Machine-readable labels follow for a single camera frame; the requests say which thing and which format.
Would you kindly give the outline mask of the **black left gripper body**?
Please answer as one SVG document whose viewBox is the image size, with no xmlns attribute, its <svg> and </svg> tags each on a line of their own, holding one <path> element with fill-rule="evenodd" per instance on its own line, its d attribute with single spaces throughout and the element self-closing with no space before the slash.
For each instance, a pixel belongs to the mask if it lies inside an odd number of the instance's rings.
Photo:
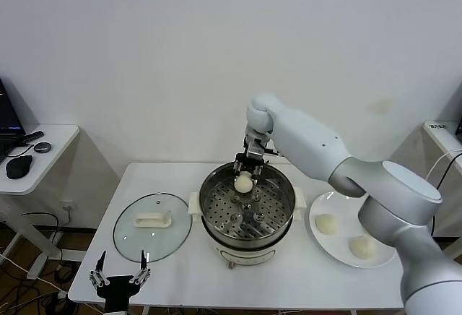
<svg viewBox="0 0 462 315">
<path fill-rule="evenodd" d="M 140 291 L 140 283 L 132 275 L 109 277 L 109 284 L 97 286 L 97 295 L 105 300 L 104 312 L 127 312 L 130 298 Z"/>
</svg>

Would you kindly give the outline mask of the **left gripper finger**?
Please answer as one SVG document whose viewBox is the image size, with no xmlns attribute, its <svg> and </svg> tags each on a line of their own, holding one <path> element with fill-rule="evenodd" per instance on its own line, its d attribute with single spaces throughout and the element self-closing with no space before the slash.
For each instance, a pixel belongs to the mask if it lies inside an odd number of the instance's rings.
<svg viewBox="0 0 462 315">
<path fill-rule="evenodd" d="M 97 260 L 96 266 L 90 271 L 89 279 L 95 289 L 108 285 L 108 279 L 103 272 L 106 251 Z"/>
<path fill-rule="evenodd" d="M 141 251 L 140 270 L 134 275 L 129 282 L 135 285 L 143 285 L 151 275 L 151 269 L 147 266 L 147 256 L 144 250 Z"/>
</svg>

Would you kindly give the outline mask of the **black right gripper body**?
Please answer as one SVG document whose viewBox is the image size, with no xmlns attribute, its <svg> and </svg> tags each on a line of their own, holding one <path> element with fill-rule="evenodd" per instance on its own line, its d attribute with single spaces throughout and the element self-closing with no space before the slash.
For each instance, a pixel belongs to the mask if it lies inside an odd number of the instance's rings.
<svg viewBox="0 0 462 315">
<path fill-rule="evenodd" d="M 243 163 L 241 171 L 252 172 L 253 167 L 256 165 L 264 165 L 265 161 L 263 158 L 254 159 L 248 157 L 245 153 L 238 153 L 235 156 L 235 161 L 240 161 Z"/>
</svg>

